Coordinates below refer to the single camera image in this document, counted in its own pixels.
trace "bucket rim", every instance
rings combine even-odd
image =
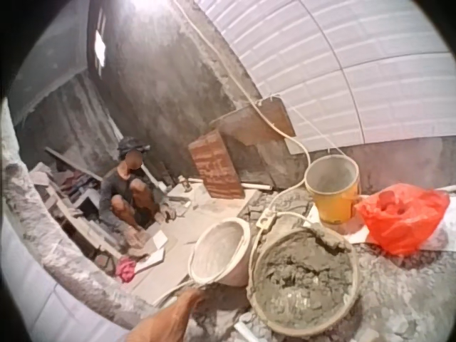
[[[195,256],[196,249],[214,228],[216,228],[217,226],[219,226],[223,223],[228,223],[228,222],[235,222],[235,223],[239,224],[241,226],[242,232],[243,232],[242,237],[239,240],[239,243],[237,245],[237,248],[232,255],[232,258],[229,260],[229,262],[223,268],[223,270],[221,270],[218,274],[215,274],[214,276],[202,278],[200,276],[195,275],[195,273],[193,272],[192,265],[193,265],[193,258]],[[190,257],[188,259],[188,274],[195,282],[197,282],[198,284],[201,284],[201,285],[218,282],[219,280],[223,279],[226,275],[228,275],[236,267],[236,265],[242,260],[242,258],[244,257],[244,255],[247,253],[247,251],[249,249],[250,240],[251,240],[250,225],[244,219],[241,219],[239,217],[229,217],[229,218],[221,220],[218,223],[214,223],[201,234],[201,236],[197,240],[197,243],[194,245],[194,247],[192,249],[192,253],[190,254]]]
[[[280,323],[276,323],[275,321],[271,321],[268,319],[266,316],[266,313],[263,310],[263,307],[259,305],[257,301],[257,292],[253,291],[252,297],[249,298],[250,304],[254,308],[256,314],[258,317],[273,331],[277,333],[284,334],[286,336],[290,337],[301,337],[301,338],[307,338],[311,336],[318,335],[320,333],[323,333],[324,331],[327,331],[334,327],[337,323],[339,323],[344,317],[348,315],[348,312],[353,308],[355,305],[359,293],[361,291],[361,270],[359,266],[359,258],[358,258],[358,252],[354,249],[353,245],[348,242],[348,240],[343,236],[340,235],[338,232],[333,231],[332,229],[326,228],[323,225],[319,224],[318,227],[312,226],[312,227],[302,227],[304,230],[319,230],[322,229],[324,232],[333,235],[333,237],[339,239],[339,241],[342,241],[350,250],[348,253],[352,271],[353,271],[353,280],[351,284],[351,292],[348,296],[348,300],[342,307],[340,307],[337,312],[335,312],[332,317],[330,317],[326,322],[320,323],[319,325],[312,326],[309,328],[288,328],[286,326],[283,326]],[[281,234],[277,240],[275,240],[271,245],[268,246],[267,249],[264,249],[258,258],[256,259],[255,266],[263,260],[265,257],[266,253],[268,250],[272,249],[273,247],[277,247],[280,245],[280,243],[284,242],[288,237],[294,234],[300,234],[304,232],[304,230],[296,230],[296,231],[290,231],[290,232],[285,232]]]
[[[334,191],[334,192],[322,192],[322,191],[318,191],[318,190],[315,190],[313,189],[311,186],[309,186],[308,182],[307,182],[307,175],[309,174],[309,171],[310,169],[312,168],[312,166],[314,166],[317,162],[321,161],[321,160],[326,160],[326,159],[331,159],[331,158],[338,158],[338,159],[344,159],[344,160],[348,160],[349,162],[351,162],[353,165],[355,165],[355,170],[356,170],[356,176],[354,177],[353,181],[350,182],[350,184],[346,187],[344,187],[343,189],[341,190],[338,190],[338,191]],[[313,162],[311,162],[311,164],[307,167],[305,173],[304,173],[304,184],[306,185],[306,188],[308,191],[314,193],[314,194],[317,194],[317,195],[323,195],[323,196],[331,196],[331,195],[337,195],[337,194],[340,194],[342,192],[345,192],[346,190],[350,189],[352,186],[354,186],[354,184],[358,181],[358,178],[359,178],[359,166],[358,164],[355,162],[355,160],[353,160],[352,158],[350,158],[349,156],[347,155],[325,155],[324,157],[320,157],[319,159],[316,159],[314,160]]]

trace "light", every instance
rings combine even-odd
[[[106,45],[103,43],[100,33],[98,30],[95,32],[95,55],[97,56],[100,65],[105,66],[105,52]]]
[[[167,6],[167,0],[130,0],[136,9],[147,11],[162,11]]]

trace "dark shirt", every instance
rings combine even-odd
[[[122,232],[128,227],[128,224],[113,214],[111,211],[111,199],[115,195],[120,195],[128,204],[134,207],[130,183],[135,179],[142,180],[151,192],[154,190],[154,184],[141,169],[132,170],[130,178],[124,180],[119,175],[117,168],[114,168],[114,170],[111,170],[101,182],[100,221],[106,224],[113,232]]]

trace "worker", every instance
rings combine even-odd
[[[168,204],[157,203],[153,194],[156,189],[141,170],[143,154],[149,149],[136,138],[123,138],[118,145],[120,162],[101,182],[100,220],[123,247],[143,248],[145,228],[176,217]]]
[[[188,289],[175,303],[141,321],[125,342],[183,342],[192,309],[203,300],[204,292]]]

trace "tiled wall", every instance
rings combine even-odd
[[[4,214],[1,272],[33,342],[113,342],[127,331],[90,310],[49,276]]]
[[[456,64],[411,0],[196,0],[309,150],[456,135]]]

